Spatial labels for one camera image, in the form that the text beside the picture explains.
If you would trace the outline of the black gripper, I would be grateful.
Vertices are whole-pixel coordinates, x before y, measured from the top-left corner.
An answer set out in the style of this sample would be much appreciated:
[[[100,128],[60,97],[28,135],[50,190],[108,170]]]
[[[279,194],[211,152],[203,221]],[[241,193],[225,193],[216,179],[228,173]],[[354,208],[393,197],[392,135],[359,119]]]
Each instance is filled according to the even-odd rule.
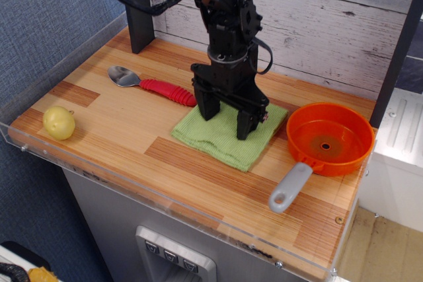
[[[237,139],[245,140],[259,123],[268,119],[269,99],[257,87],[257,57],[248,55],[236,61],[212,60],[211,65],[191,65],[194,96],[206,121],[220,111],[220,102],[239,110]]]

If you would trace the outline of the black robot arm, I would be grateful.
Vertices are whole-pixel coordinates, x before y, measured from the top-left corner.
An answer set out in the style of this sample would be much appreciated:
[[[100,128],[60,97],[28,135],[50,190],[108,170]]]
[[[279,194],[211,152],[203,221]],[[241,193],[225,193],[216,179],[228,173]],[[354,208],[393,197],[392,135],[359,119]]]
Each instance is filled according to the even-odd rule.
[[[209,36],[210,64],[191,66],[194,95],[205,120],[225,103],[238,111],[237,138],[245,140],[267,118],[268,98],[257,87],[258,49],[269,47],[256,37],[262,16],[253,0],[194,0]]]

